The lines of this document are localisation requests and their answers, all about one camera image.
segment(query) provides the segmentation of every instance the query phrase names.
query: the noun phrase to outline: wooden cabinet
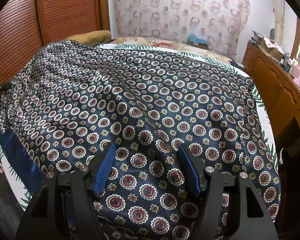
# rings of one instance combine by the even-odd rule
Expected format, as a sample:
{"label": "wooden cabinet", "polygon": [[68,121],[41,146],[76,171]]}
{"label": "wooden cabinet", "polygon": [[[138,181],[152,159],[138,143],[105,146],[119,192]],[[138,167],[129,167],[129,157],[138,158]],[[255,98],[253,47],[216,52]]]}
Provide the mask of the wooden cabinet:
{"label": "wooden cabinet", "polygon": [[260,93],[274,136],[295,118],[300,125],[300,89],[285,70],[258,47],[248,44],[243,65]]}

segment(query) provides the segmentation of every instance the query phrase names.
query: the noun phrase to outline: pink patterned curtain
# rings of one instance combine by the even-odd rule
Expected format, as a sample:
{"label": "pink patterned curtain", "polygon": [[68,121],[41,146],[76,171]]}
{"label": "pink patterned curtain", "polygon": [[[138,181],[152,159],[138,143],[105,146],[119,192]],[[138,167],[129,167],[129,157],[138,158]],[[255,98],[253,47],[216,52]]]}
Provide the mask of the pink patterned curtain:
{"label": "pink patterned curtain", "polygon": [[121,36],[187,43],[189,34],[207,40],[209,50],[236,58],[249,0],[115,0]]}

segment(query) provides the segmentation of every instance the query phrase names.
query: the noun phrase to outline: slatted wooden panel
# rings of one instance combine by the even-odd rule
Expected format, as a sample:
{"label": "slatted wooden panel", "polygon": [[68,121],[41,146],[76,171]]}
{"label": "slatted wooden panel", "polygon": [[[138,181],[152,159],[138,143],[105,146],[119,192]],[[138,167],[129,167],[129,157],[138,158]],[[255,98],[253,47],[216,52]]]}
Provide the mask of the slatted wooden panel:
{"label": "slatted wooden panel", "polygon": [[46,42],[100,30],[96,0],[38,0],[38,8]]}
{"label": "slatted wooden panel", "polygon": [[0,84],[42,46],[35,0],[9,0],[0,12]]}

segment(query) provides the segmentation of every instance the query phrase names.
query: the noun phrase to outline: patterned blanket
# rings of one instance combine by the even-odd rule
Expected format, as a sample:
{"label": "patterned blanket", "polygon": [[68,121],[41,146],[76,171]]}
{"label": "patterned blanket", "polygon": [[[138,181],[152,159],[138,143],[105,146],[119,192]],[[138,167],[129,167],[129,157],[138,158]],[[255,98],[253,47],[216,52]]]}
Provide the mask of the patterned blanket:
{"label": "patterned blanket", "polygon": [[[34,192],[48,171],[74,171],[115,142],[108,182],[93,199],[106,238],[189,238],[200,199],[175,156],[180,143],[223,173],[248,173],[274,219],[280,181],[253,81],[233,70],[145,46],[52,43],[1,94],[0,144]],[[228,197],[216,238],[223,235]]]}

